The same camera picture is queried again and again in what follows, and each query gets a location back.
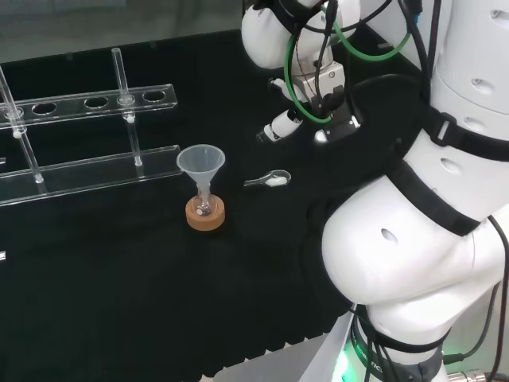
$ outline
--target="black strap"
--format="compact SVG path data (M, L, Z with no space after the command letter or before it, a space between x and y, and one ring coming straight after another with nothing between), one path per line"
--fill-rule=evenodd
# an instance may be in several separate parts
M386 175L416 209L449 232L466 236L479 226L479 221L458 212L429 189L397 154L390 157Z
M447 113L429 107L422 127L436 145L451 146L476 157L509 162L509 142L477 134L457 125Z
M441 346L447 336L449 335L450 331L447 332L447 334L442 337L440 340L435 341L431 344L426 345L411 345L406 344L404 342L400 342L395 340L394 338L388 337L383 333L377 332L375 328L366 325L365 322L369 322L369 317L367 316L367 310L366 306L359 306L358 314L363 320L358 320L360 322L361 327L363 328L364 334L366 334L366 337L368 340L373 341L376 344L379 344L380 346L383 346L384 348L389 348L393 350L397 350L399 352L403 353L409 353L409 354L420 354L420 353L426 353L430 352L432 350L435 350L439 346Z
M373 341L365 342L363 337L360 335L358 320L355 320L352 324L352 330L350 331L350 339L352 346L356 351L357 357L360 359L364 367L367 369L366 373L370 373L372 376L381 381L391 382L395 380L400 381L413 381L413 382L430 382L440 372L443 356L442 347L439 345L436 347L436 351L424 362L418 364L399 364L397 362L389 363L388 360L383 358L383 355L378 355L378 352L374 352L371 344ZM375 347L380 350L381 345L375 344ZM385 373L383 370L391 370L390 375Z
M298 0L258 0L253 9L268 8L272 10L286 30L296 36L309 19L320 12L321 3L323 2L319 2L310 9L303 6Z

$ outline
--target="clear plastic rod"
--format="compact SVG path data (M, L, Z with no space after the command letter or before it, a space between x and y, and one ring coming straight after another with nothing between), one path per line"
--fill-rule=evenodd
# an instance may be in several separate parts
M124 116L127 125L127 133L129 134L130 147L134 155L134 164L139 167L143 166L142 156L140 153L140 143L138 141L138 133L136 132L136 118L133 114Z
M129 107L134 103L134 97L129 94L127 87L126 70L122 60L122 52L120 48L113 48L111 50L113 55L113 62L115 64L115 73L117 75L117 83L119 84L120 97L119 103L124 107ZM133 111L125 112L123 118L126 121L127 133L129 135L130 148L134 155L134 164L139 167L143 166L142 156L140 154L140 144L138 141L138 133L136 132L136 114Z
M18 139L21 144L21 149L23 150L26 161L32 170L35 182L42 183L44 178L42 177L41 169L39 169L39 165L35 159L35 154L33 153L32 146L30 145L29 137L26 134L26 126L23 123L23 115L16 107L16 103L14 102L13 95L10 92L6 77L3 74L2 66L0 66L0 92L2 93L3 101L7 106L6 117L10 120L13 127L13 136Z
M124 69L124 63L122 61L122 52L120 48L113 48L111 50L113 55L113 62L115 64L115 72L117 73L117 83L119 84L120 94L127 96L129 94L129 88L127 87L126 71Z

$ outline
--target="hole in rack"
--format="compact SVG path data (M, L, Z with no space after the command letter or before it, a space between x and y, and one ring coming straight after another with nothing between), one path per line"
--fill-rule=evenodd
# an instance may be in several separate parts
M160 91L143 93L143 99L147 102L159 102L165 97L166 93Z
M85 100L85 106L89 109L100 109L106 105L108 105L108 98L106 97L89 98Z
M32 113L37 115L50 115L56 110L54 103L39 103L32 107Z

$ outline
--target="black cloth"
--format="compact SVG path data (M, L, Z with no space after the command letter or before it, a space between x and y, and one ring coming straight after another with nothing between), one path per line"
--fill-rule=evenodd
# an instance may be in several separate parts
M356 38L367 53L379 42L367 29ZM356 93L369 124L343 142L316 147L314 129L302 127L258 144L289 102L267 87L281 72L256 68L239 31L122 54L131 87L172 83L179 100L175 111L137 116L142 149L209 143L225 152L212 191L226 222L213 233L185 223L196 186L184 175L1 208L0 380L194 381L330 330L348 302L324 271L319 235L306 235L306 211L376 171L396 138L408 146L417 134L418 91L382 81ZM15 99L116 87L109 49L3 68ZM352 59L354 83L388 72L413 69L402 58ZM34 127L29 137L42 166L130 150L120 117ZM25 168L9 131L0 155L7 170ZM292 182L243 189L275 169Z

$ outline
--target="screw hole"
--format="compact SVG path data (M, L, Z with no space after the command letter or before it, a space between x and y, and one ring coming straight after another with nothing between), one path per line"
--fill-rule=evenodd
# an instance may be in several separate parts
M444 166L444 169L446 169L450 173L454 175L461 175L461 166L458 165L455 161L451 161L450 159L447 158L442 158L440 162Z
M509 13L502 10L492 10L490 16L500 27L509 29Z
M54 103L39 103L32 107L32 113L37 115L50 115L56 110Z
M472 131L481 132L486 128L486 125L478 119L472 117L465 117L464 124Z
M100 109L106 105L108 105L108 98L106 97L97 97L85 100L85 106L89 109Z
M382 228L381 232L382 232L382 236L385 240L390 241L394 244L398 243L398 238L396 237L396 235L394 233L392 233L391 231L389 231L388 229Z
M143 93L143 99L147 102L159 102L166 97L164 92L147 92Z
M479 92L482 92L485 94L491 94L491 93L493 93L493 90L495 90L495 86L493 86L492 84L490 84L489 82L487 82L485 80L482 80L481 78L472 79L472 85Z

